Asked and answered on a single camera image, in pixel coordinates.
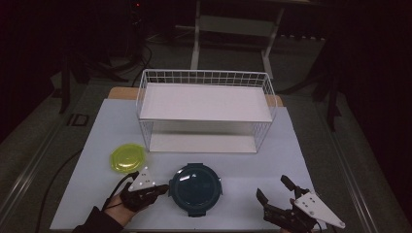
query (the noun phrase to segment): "wire basket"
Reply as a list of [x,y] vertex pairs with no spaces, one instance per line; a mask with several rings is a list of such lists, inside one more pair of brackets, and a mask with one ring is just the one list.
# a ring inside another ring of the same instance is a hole
[[251,134],[254,137],[256,152],[260,148],[275,116],[277,100],[269,76],[259,72],[240,71],[209,71],[209,70],[158,70],[147,69],[143,72],[137,94],[137,117],[144,136],[145,145],[151,150],[151,139],[156,120],[141,119],[142,109],[145,103],[145,96],[149,83],[175,83],[210,86],[239,86],[258,87],[264,94],[265,106],[270,113],[270,122],[251,123]]

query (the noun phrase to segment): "table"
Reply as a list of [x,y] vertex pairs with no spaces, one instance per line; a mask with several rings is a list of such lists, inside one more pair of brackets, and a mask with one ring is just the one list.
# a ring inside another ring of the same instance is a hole
[[[135,115],[136,88],[114,88],[94,122],[83,153],[51,224],[53,230],[70,230],[82,224],[92,206],[101,207],[124,176],[110,168],[112,150],[125,143],[143,145]],[[155,205],[134,218],[130,231],[256,231],[279,227],[264,221],[256,198],[259,187],[271,205],[291,207],[293,193],[280,182],[287,175],[313,190],[302,153],[285,107],[280,107],[260,151],[256,154],[150,153],[147,158],[156,183],[168,183],[187,163],[201,162],[222,178],[223,196],[206,216],[188,217],[171,197],[160,196]]]

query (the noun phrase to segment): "hand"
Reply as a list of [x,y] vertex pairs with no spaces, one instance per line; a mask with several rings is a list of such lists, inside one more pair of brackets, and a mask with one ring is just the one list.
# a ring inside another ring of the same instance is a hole
[[155,202],[158,195],[167,192],[169,185],[154,186],[143,190],[129,192],[127,185],[120,194],[110,200],[108,207],[103,210],[123,227],[139,212]]
[[106,213],[123,227],[125,227],[126,224],[129,223],[131,219],[137,214],[137,212],[132,212],[123,205],[119,194],[112,197],[111,201],[109,202],[108,208],[104,210],[104,213]]
[[120,193],[123,205],[132,212],[140,212],[153,204],[158,195],[162,195],[169,190],[169,185],[148,187],[137,191],[128,191],[131,183],[128,183]]

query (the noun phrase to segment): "floor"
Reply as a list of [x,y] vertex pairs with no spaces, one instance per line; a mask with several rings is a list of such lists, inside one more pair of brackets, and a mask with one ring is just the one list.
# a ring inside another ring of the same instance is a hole
[[[150,65],[156,69],[189,69],[190,42],[190,36],[173,44],[152,40],[144,55],[149,59],[152,54]],[[223,49],[213,44],[206,42],[201,47],[199,69],[263,71],[259,50],[236,46]],[[322,45],[322,41],[277,39],[270,55],[275,91],[305,79]],[[58,113],[60,99],[47,98],[0,145],[0,200],[4,200],[0,209],[1,232],[32,232],[39,220],[39,232],[52,232],[52,218],[78,157],[67,159],[84,146],[110,89],[131,85],[140,69],[141,66],[120,73],[128,83],[114,83],[97,74],[88,84],[72,81],[71,104],[64,115]],[[51,77],[56,86],[59,75]],[[281,97],[291,115],[314,187],[346,223],[344,230],[329,227],[324,232],[412,232],[345,96],[338,96],[340,116],[335,118],[336,132],[331,132],[326,124],[326,100],[312,101],[315,86]],[[88,116],[88,124],[70,124],[72,114]],[[67,164],[59,170],[65,161]],[[53,176],[55,180],[46,193]]]

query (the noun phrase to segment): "wire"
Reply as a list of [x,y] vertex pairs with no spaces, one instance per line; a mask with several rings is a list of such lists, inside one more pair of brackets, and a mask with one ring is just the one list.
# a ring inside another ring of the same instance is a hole
[[322,233],[322,226],[319,224],[318,221],[316,221],[316,224],[318,224],[318,226],[319,226],[319,232]]
[[143,73],[143,71],[146,70],[148,68],[148,66],[150,66],[149,63],[152,60],[152,55],[153,55],[152,50],[146,45],[144,45],[143,47],[146,48],[149,51],[149,58],[148,58],[147,62],[145,62],[145,59],[142,57],[143,68],[142,68],[142,70],[140,70],[140,72],[134,78],[133,83],[131,84],[131,87],[134,87],[134,84],[136,83],[137,79],[139,79],[139,77]]
[[51,190],[52,184],[55,180],[55,178],[57,177],[57,175],[60,173],[60,171],[64,168],[64,166],[66,166],[66,164],[68,162],[70,162],[70,160],[72,160],[73,158],[75,158],[76,156],[78,156],[83,149],[75,152],[73,155],[71,155],[57,170],[57,172],[54,174],[54,176],[51,178],[51,182],[49,183],[48,188],[46,189],[46,193],[43,196],[43,200],[42,200],[42,204],[40,206],[40,213],[39,213],[39,217],[37,218],[37,224],[36,224],[36,233],[39,232],[40,230],[40,223],[42,221],[42,215],[43,215],[43,210],[45,209],[45,204],[46,204],[46,200],[48,199],[48,195],[49,195],[49,191]]
[[123,177],[123,179],[121,179],[121,181],[118,182],[118,185],[116,185],[115,189],[113,189],[112,194],[110,194],[110,196],[106,199],[105,203],[103,204],[102,211],[118,206],[118,205],[115,205],[115,206],[107,207],[110,203],[110,200],[112,200],[112,197],[115,196],[116,191],[118,191],[121,184],[129,178],[132,178],[134,180],[136,179],[137,176],[139,176],[139,171],[136,171],[134,173],[129,173],[127,174],[127,176]]
[[332,229],[333,229],[333,232],[334,232],[334,233],[337,233],[336,227],[334,227],[334,225],[332,225]]
[[121,204],[123,204],[123,203],[122,203],[122,202],[120,202],[120,203],[118,203],[118,204],[116,204],[116,205],[113,205],[113,206],[110,206],[110,207],[106,207],[106,209],[105,209],[105,210],[107,210],[107,209],[111,209],[111,208],[114,208],[114,207],[119,206],[119,205],[121,205]]

